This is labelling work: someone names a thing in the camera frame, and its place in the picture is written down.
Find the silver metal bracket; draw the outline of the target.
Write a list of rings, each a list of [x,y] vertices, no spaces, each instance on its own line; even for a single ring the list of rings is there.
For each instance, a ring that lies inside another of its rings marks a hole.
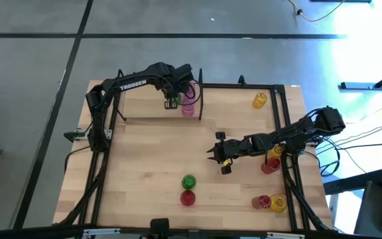
[[[272,239],[306,239],[306,236],[303,234],[268,232],[266,235],[266,238],[272,238]]]
[[[82,236],[92,237],[92,236],[120,234],[120,233],[121,233],[120,228],[92,228],[92,229],[85,229],[83,231]]]

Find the black horizontal beam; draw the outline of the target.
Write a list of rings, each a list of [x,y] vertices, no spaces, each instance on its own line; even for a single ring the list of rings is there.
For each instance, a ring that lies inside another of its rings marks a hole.
[[[82,225],[53,225],[37,228],[22,228],[0,230],[0,239],[66,239],[83,237],[85,229],[98,228],[91,224]],[[120,228],[120,234],[150,235],[149,228]],[[191,239],[209,239],[213,237],[254,237],[266,238],[268,232],[281,231],[243,231],[243,230],[198,230],[198,229],[170,229],[168,237],[184,236]],[[306,239],[382,239],[372,236],[362,236],[354,234],[342,234],[336,231],[315,231],[315,230],[292,230],[282,233],[303,234]]]

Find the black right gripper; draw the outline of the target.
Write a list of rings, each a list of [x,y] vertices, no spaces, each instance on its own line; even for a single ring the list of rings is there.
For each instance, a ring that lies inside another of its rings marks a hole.
[[[228,175],[231,173],[231,166],[233,165],[233,160],[239,157],[240,152],[240,140],[229,139],[226,140],[225,133],[223,131],[218,131],[215,133],[216,139],[219,141],[215,143],[214,147],[206,151],[206,153],[213,153],[213,157],[208,157],[207,159],[215,161],[217,164],[221,165],[221,174]]]

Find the wooden shelf with black frame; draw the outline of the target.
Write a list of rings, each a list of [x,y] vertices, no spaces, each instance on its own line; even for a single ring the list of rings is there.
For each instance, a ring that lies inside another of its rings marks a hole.
[[[175,110],[166,110],[164,108],[166,99],[162,91],[156,91],[155,87],[150,85],[120,93],[119,110],[127,120],[133,118],[196,118],[201,120],[204,107],[202,73],[202,69],[199,69],[198,79],[192,82],[196,90],[192,117],[182,115],[182,106],[178,106]]]

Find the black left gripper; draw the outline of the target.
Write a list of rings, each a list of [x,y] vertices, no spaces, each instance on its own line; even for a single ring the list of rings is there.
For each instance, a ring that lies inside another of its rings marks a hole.
[[[190,83],[193,82],[192,68],[189,64],[182,65],[175,68],[167,64],[167,73],[162,75],[162,92],[165,97],[164,108],[166,110],[175,110],[178,105],[174,101],[177,94],[184,96],[185,91],[188,89]]]

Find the yellow ribbed glass vase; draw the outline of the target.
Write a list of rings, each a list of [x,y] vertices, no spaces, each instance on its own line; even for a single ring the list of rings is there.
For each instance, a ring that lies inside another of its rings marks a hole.
[[[252,106],[256,109],[261,109],[267,102],[267,95],[264,92],[259,92],[255,95]]]

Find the red teardrop glass vase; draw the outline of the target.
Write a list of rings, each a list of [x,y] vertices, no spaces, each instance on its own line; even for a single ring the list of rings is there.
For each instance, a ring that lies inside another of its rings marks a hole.
[[[180,202],[184,206],[192,206],[196,201],[196,195],[191,190],[185,190],[180,195]]]

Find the black aluminium rig frame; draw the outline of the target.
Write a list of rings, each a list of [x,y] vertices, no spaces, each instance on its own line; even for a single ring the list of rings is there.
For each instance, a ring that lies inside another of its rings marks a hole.
[[[220,166],[207,159],[218,131],[240,139],[285,124],[282,113],[273,113],[272,101],[253,108],[256,94],[238,84],[205,84],[201,120],[127,120],[109,112],[106,124],[114,130],[107,173],[99,204],[88,204],[86,222],[148,228],[152,219],[168,218],[171,229],[289,231],[288,212],[257,210],[251,204],[254,197],[285,192],[280,171],[266,175],[262,157],[242,157],[229,175],[222,175]],[[180,202],[185,175],[196,178],[192,206]]]

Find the dark grey chair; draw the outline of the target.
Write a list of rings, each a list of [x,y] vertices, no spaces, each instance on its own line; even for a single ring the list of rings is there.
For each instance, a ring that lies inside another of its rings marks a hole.
[[[357,216],[354,234],[382,238],[382,186],[368,181]]]

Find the dark rounded object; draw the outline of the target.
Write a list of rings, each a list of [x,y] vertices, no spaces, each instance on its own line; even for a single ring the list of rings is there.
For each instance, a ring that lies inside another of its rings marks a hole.
[[[168,218],[154,218],[150,221],[151,239],[168,239],[170,223]]]

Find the black desk crossbar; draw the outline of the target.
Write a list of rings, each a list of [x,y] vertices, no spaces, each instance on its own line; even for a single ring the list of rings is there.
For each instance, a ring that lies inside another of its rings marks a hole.
[[[364,189],[366,184],[370,181],[381,185],[381,180],[382,169],[344,179],[330,181],[324,183],[323,186],[326,195],[336,195],[346,191]]]

